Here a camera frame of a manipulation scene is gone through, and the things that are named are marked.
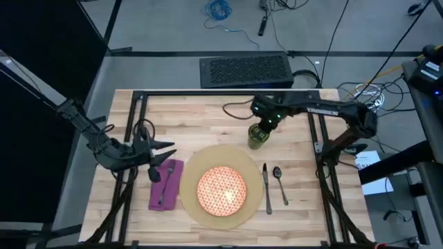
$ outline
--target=butcher block tabletop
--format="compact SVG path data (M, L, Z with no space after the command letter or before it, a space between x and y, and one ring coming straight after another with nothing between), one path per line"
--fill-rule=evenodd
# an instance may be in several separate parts
M116 126L108 133L109 137L121 142L132 93L133 90L116 91L107 121ZM338 100L336 89L322 89L320 96L325 100ZM260 171L263 163L271 169L274 166L280 167L289 205L284 205L278 180L270 171L272 215L266 214L264 195L257 212L246 223L230 230L213 230L199 225L188 215L179 195L173 211L148 210L151 182L147 175L148 165L142 165L132 194L125 244L130 245L137 240L139 245L145 246L319 246L320 241L329 241L320 185L315 174L316 162L307 114L286 118L260 149L251 150L247 145L248 128L259 119L236 120L222 111L223 104L245 102L251 98L248 92L244 95L177 95L177 91L171 90L171 95L148 97L146 118L156 127L156 140L175 142L175 146L165 150L177 149L171 158L184 161L185 167L196 151L221 144L235 145L244 150L256 162ZM237 116L249 116L249 107L250 104L233 105L227 107L227 110ZM139 112L140 105L136 107L134 123ZM316 115L314 119L320 134ZM342 119L326 117L326 123L331 139L346 130ZM343 155L341 160L354 163L351 156ZM345 211L356 226L369 239L374 240L357 170L339 164L336 171ZM80 241L88 239L109 213L115 183L109 170L97 166ZM122 210L116 219L113 241L118 239ZM342 236L335 211L333 216L337 239L340 241Z

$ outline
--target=knife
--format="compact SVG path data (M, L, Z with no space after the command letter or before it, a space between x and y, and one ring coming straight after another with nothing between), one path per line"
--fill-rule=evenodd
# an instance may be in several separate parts
M263 173L264 188L266 190L266 213L272 214L271 200L269 199L268 169L266 167L266 163L263 164L262 173Z

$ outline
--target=concrete floor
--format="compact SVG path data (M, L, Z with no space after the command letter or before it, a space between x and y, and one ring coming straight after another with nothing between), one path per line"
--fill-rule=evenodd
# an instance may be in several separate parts
M257 1L228 0L233 14L223 22L233 29L245 30L251 39L260 43L261 50L281 50L275 42L271 23L266 27L265 36L256 32L263 12ZM409 0L351 0L339 26L332 50L348 51L389 51L403 35L413 18L406 10L413 1ZM118 14L109 47L133 46L137 51L205 51L205 50L255 50L241 33L223 30L208 30L202 26L206 18L201 7L206 0L124 0ZM343 9L345 0L311 0L305 7L294 11L275 14L278 38L286 49L327 50L332 32ZM98 0L83 3L88 15L103 35L111 15L114 1ZM417 22L399 50L421 50L427 44L443 43L442 19L431 5ZM323 68L323 57L310 57L317 70ZM399 65L412 58L392 58L385 69ZM336 88L343 82L364 82L369 80L383 64L382 57L330 57L325 68L324 88ZM289 59L293 71L312 69L303 58ZM116 89L198 89L198 57L106 57L91 93L89 117L107 115ZM397 71L378 82L393 80L400 75ZM400 81L402 89L407 86ZM314 82L304 77L294 80L293 88L312 88ZM344 86L351 90L353 86ZM390 108L399 101L398 95L386 94L383 107ZM405 96L400 109L412 108L410 96ZM424 139L417 114L394 113L379 121L379 137L382 142L405 149ZM378 145L367 140L368 149ZM81 138L75 153L69 175L65 182L59 212L54 228L81 223L89 197L94 174L95 161ZM440 238L435 231L426 199L420 201L420 208L431 229L432 248L441 248ZM416 235L413 221L404 224L395 217L383 221L384 212L370 211L370 218L377 241L389 242ZM78 235L54 240L50 246L75 243Z

